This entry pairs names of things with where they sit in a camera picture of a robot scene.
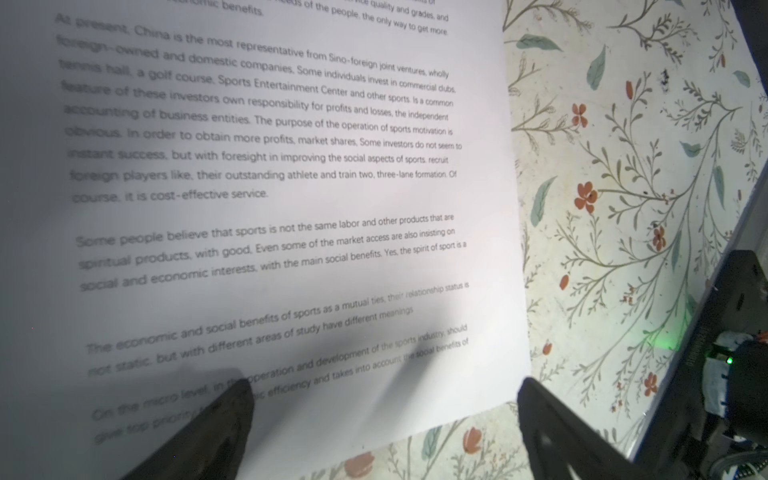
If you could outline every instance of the floral wallpaper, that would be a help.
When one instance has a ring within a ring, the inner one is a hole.
[[[768,98],[730,0],[501,0],[499,14],[532,375],[626,453],[763,168]],[[302,478],[530,478],[517,414]]]

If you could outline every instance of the white paper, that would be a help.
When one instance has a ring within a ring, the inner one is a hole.
[[[119,478],[243,376],[240,478],[516,397],[530,364],[497,2],[7,10],[9,478]]]

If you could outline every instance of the cable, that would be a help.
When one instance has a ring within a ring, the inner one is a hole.
[[[768,460],[768,450],[757,450],[753,452],[741,452],[726,455],[716,460],[710,467],[709,480],[722,480],[723,472],[734,465],[745,465],[747,463],[760,463]]]

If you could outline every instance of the printed page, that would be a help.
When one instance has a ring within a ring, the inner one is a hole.
[[[9,478],[120,478],[237,379],[239,478],[516,398],[497,2],[12,0]]]

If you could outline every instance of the orange flower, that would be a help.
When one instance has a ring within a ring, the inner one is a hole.
[[[581,104],[579,106],[576,106],[576,104],[574,104],[574,107],[572,108],[572,110],[575,115],[573,119],[574,126],[578,127],[579,122],[581,122],[582,127],[587,127],[587,124],[589,122],[587,121],[587,118],[584,116],[584,113],[587,111],[587,105]]]
[[[594,212],[594,202],[598,201],[598,191],[592,190],[592,182],[587,182],[586,184],[578,185],[578,196],[576,200],[574,200],[574,204],[576,204],[576,208],[579,210],[584,209],[584,207],[587,208],[587,212],[590,214]]]
[[[373,469],[373,455],[371,452],[357,455],[344,462],[344,472],[350,478],[362,478],[368,475]]]
[[[470,428],[464,434],[464,451],[472,455],[473,453],[480,452],[480,441],[482,440],[482,432],[475,427]]]
[[[667,246],[667,239],[664,238],[664,227],[654,229],[654,247],[657,252]]]
[[[658,378],[655,373],[648,374],[648,378],[645,379],[645,396],[650,396],[651,392],[656,393],[659,391],[659,387],[656,386],[656,380]]]

